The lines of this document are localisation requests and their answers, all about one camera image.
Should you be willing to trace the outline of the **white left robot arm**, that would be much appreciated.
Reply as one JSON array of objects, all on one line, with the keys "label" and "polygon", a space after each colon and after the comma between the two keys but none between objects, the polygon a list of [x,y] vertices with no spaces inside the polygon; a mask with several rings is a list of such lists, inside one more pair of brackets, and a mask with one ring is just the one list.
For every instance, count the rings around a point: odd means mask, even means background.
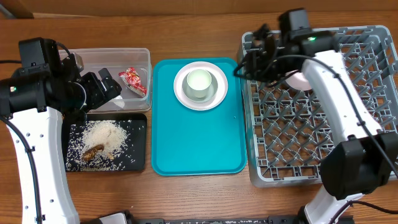
[{"label": "white left robot arm", "polygon": [[75,54],[41,37],[19,42],[19,68],[1,81],[1,121],[17,154],[24,223],[78,223],[62,149],[64,120],[84,121],[89,111],[121,93],[107,69],[84,73]]}]

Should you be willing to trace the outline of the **white bowl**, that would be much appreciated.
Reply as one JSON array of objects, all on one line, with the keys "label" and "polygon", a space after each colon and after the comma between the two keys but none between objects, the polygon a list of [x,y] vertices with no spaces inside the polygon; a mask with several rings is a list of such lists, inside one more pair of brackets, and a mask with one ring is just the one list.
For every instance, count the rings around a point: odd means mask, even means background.
[{"label": "white bowl", "polygon": [[216,81],[216,78],[214,75],[211,73],[211,84],[209,86],[208,92],[204,97],[197,97],[193,94],[193,90],[189,87],[188,82],[187,82],[187,76],[183,79],[183,92],[184,94],[192,101],[203,103],[206,101],[209,101],[215,94],[218,89],[218,84]]}]

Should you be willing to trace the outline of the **brown food scrap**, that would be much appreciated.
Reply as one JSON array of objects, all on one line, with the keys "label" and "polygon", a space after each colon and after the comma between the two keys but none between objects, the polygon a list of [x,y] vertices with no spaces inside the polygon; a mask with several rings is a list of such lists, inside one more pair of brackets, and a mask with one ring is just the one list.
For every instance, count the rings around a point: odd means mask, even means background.
[{"label": "brown food scrap", "polygon": [[93,146],[82,154],[82,159],[85,162],[88,162],[88,161],[92,160],[98,152],[101,152],[103,150],[104,150],[103,144]]}]

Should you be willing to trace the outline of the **small pink bowl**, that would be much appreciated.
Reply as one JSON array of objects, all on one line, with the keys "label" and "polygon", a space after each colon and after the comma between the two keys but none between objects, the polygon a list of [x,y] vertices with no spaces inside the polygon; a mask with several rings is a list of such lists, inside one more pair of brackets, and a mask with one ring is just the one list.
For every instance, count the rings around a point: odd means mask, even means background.
[{"label": "small pink bowl", "polygon": [[298,70],[287,72],[285,74],[285,82],[288,84],[288,86],[296,90],[308,91],[312,89],[303,73],[299,72]]}]

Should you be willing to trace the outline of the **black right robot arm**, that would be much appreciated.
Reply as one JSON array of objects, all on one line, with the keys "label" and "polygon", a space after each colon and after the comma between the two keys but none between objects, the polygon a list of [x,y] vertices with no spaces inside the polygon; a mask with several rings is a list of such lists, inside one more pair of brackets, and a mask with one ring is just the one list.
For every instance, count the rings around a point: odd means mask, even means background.
[{"label": "black right robot arm", "polygon": [[281,14],[279,27],[278,39],[267,25],[253,33],[256,49],[244,56],[234,75],[267,86],[296,74],[306,79],[326,114],[335,146],[320,163],[320,190],[292,222],[338,223],[348,207],[396,173],[397,135],[383,133],[366,110],[330,31],[313,30],[304,9]]}]

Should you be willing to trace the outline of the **red snack wrapper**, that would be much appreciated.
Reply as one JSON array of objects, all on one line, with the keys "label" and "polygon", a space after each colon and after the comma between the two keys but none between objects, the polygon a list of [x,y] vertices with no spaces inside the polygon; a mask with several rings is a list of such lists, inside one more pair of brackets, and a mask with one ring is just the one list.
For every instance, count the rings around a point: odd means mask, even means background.
[{"label": "red snack wrapper", "polygon": [[146,96],[147,88],[142,85],[141,78],[134,67],[129,67],[125,71],[120,72],[119,77],[131,91],[141,97]]}]

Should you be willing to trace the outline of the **white tissue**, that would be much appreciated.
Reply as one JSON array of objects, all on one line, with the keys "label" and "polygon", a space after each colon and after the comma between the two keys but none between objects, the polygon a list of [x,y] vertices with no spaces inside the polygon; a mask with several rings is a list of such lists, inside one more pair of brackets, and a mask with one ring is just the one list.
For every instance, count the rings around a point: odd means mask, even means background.
[{"label": "white tissue", "polygon": [[115,98],[112,100],[112,102],[113,102],[116,106],[118,106],[118,107],[120,107],[120,108],[124,108],[124,107],[125,107],[125,102],[124,102],[124,99],[122,98],[121,95],[115,97]]}]

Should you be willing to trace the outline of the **cream paper cup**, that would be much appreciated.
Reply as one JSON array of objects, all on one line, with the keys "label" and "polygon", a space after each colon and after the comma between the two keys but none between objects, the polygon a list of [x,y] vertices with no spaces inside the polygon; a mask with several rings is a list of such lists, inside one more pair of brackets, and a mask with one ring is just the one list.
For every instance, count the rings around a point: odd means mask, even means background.
[{"label": "cream paper cup", "polygon": [[193,90],[193,94],[199,98],[204,97],[211,84],[211,76],[207,70],[196,69],[187,75],[189,87]]}]

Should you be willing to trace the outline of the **white plate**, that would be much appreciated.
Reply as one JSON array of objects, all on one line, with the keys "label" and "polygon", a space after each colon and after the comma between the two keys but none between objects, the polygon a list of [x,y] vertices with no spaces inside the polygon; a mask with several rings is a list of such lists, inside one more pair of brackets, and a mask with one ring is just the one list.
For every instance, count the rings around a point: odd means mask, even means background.
[{"label": "white plate", "polygon": [[228,92],[225,73],[210,62],[192,62],[181,68],[174,80],[174,93],[185,107],[206,111],[218,106]]}]

